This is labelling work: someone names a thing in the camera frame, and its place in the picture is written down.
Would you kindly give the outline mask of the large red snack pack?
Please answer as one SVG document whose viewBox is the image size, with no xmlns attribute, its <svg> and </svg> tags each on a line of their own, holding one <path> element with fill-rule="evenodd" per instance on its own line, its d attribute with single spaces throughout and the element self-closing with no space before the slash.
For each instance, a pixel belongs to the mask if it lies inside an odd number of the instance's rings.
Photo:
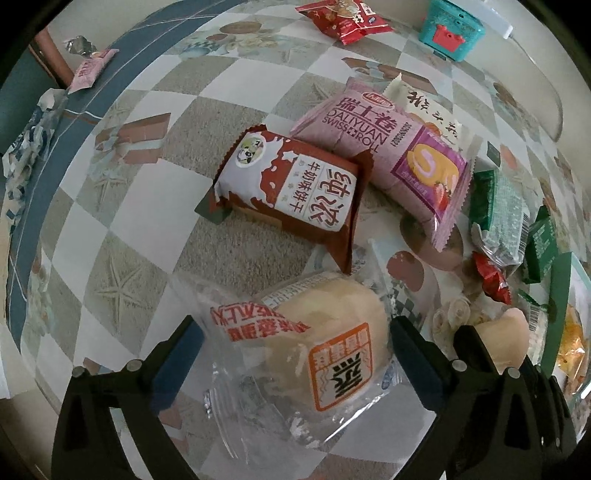
<svg viewBox="0 0 591 480">
<path fill-rule="evenodd" d="M 295 11 L 342 45 L 356 43 L 369 35 L 394 32 L 389 23 L 365 1 L 318 1 L 298 6 Z"/>
</svg>

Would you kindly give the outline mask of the teal toy box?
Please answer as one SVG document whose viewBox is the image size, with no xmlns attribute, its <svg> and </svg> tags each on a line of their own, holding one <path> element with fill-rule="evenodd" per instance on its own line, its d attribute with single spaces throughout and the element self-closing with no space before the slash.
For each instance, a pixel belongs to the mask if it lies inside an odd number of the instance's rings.
<svg viewBox="0 0 591 480">
<path fill-rule="evenodd" d="M 422 25 L 419 40 L 435 51 L 462 62 L 486 33 L 482 22 L 445 0 L 433 0 Z"/>
</svg>

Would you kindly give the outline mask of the clear bag steamed bun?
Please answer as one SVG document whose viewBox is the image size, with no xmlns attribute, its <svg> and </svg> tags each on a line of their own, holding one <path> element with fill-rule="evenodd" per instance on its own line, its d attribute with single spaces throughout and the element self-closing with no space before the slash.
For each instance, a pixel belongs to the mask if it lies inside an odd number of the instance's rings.
<svg viewBox="0 0 591 480">
<path fill-rule="evenodd" d="M 242 296 L 187 272 L 171 286 L 211 346 L 209 405 L 228 454 L 252 466 L 318 449 L 403 379 L 390 325 L 423 316 L 381 271 L 322 270 Z"/>
</svg>

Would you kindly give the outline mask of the brown white milk biscuit pack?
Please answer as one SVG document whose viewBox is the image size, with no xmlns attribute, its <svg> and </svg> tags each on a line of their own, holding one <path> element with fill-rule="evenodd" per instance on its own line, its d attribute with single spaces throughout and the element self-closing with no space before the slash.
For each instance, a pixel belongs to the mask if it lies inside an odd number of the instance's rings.
<svg viewBox="0 0 591 480">
<path fill-rule="evenodd" d="M 342 273 L 353 268 L 353 238 L 374 160 L 344 159 L 260 124 L 239 135 L 212 183 L 215 204 L 252 213 L 325 246 Z"/>
</svg>

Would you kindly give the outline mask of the orange snack bag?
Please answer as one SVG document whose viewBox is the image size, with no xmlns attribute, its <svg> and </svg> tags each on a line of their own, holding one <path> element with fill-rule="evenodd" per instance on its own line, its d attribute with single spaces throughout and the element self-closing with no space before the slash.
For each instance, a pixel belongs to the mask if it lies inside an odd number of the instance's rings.
<svg viewBox="0 0 591 480">
<path fill-rule="evenodd" d="M 579 311 L 568 304 L 556 362 L 565 375 L 562 390 L 567 399 L 573 397 L 584 383 L 589 357 L 590 336 L 585 334 Z"/>
</svg>

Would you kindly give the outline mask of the white snack pack black script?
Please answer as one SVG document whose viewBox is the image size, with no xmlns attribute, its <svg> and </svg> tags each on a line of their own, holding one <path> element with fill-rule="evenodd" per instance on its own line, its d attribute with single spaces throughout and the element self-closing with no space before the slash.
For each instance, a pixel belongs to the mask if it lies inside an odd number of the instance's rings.
<svg viewBox="0 0 591 480">
<path fill-rule="evenodd" d="M 459 150 L 463 125 L 433 95 L 411 86 L 402 75 L 394 78 L 383 95 L 396 105 L 398 111 L 425 125 L 455 151 Z"/>
</svg>

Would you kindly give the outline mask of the green rimmed tray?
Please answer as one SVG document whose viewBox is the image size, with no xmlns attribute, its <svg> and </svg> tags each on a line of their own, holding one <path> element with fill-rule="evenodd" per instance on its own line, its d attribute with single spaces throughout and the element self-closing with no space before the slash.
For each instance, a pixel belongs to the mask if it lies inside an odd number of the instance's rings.
<svg viewBox="0 0 591 480">
<path fill-rule="evenodd" d="M 557 381 L 581 437 L 590 418 L 590 278 L 572 252 L 553 262 L 541 367 Z"/>
</svg>

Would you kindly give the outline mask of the crumpled silver wrapper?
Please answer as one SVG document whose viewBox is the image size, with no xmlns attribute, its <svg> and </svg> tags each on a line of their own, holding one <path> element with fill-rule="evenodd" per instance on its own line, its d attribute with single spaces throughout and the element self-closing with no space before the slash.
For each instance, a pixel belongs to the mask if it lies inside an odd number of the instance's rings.
<svg viewBox="0 0 591 480">
<path fill-rule="evenodd" d="M 64 40 L 63 46 L 68 53 L 84 58 L 90 58 L 97 52 L 96 46 L 82 35 Z"/>
</svg>

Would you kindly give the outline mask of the pink swiss roll pack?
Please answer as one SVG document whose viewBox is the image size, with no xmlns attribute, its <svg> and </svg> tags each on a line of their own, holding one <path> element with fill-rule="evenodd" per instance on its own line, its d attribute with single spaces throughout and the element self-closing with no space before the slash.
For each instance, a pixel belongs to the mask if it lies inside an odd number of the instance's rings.
<svg viewBox="0 0 591 480">
<path fill-rule="evenodd" d="M 443 251 L 465 203 L 474 163 L 362 81 L 312 108 L 290 135 L 325 151 L 374 161 L 370 182 L 407 210 Z"/>
</svg>

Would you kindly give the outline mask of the clear green cracker pack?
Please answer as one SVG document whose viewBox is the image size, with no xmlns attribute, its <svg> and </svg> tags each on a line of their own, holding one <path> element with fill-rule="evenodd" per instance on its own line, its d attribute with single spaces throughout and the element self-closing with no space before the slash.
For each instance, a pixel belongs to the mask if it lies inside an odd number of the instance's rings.
<svg viewBox="0 0 591 480">
<path fill-rule="evenodd" d="M 502 268 L 522 264 L 530 210 L 513 183 L 498 170 L 476 172 L 469 221 L 473 243 Z"/>
</svg>

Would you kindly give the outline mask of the green snack pack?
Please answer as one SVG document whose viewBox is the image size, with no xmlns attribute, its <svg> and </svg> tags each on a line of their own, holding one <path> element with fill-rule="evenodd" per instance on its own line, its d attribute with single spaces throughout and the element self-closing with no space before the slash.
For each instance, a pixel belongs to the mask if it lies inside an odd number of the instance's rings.
<svg viewBox="0 0 591 480">
<path fill-rule="evenodd" d="M 522 280 L 526 284 L 541 283 L 550 272 L 558 255 L 554 224 L 549 209 L 539 208 L 531 225 L 526 244 Z"/>
</svg>

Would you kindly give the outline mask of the small red candy pack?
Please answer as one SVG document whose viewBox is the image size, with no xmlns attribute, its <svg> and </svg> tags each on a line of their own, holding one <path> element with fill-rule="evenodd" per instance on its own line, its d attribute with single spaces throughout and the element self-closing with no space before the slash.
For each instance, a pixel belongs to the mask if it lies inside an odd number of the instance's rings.
<svg viewBox="0 0 591 480">
<path fill-rule="evenodd" d="M 472 258 L 484 293 L 496 302 L 510 305 L 511 290 L 502 270 L 483 253 L 474 252 Z"/>
</svg>

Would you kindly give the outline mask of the small pink wrapper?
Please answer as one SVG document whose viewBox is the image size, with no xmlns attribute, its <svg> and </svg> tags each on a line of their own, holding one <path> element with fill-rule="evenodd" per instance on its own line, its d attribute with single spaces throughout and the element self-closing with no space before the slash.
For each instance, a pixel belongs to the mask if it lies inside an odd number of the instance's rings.
<svg viewBox="0 0 591 480">
<path fill-rule="evenodd" d="M 118 49 L 105 49 L 92 53 L 91 56 L 84 60 L 75 71 L 73 79 L 68 87 L 68 93 L 72 94 L 91 88 L 106 65 L 118 52 Z"/>
</svg>

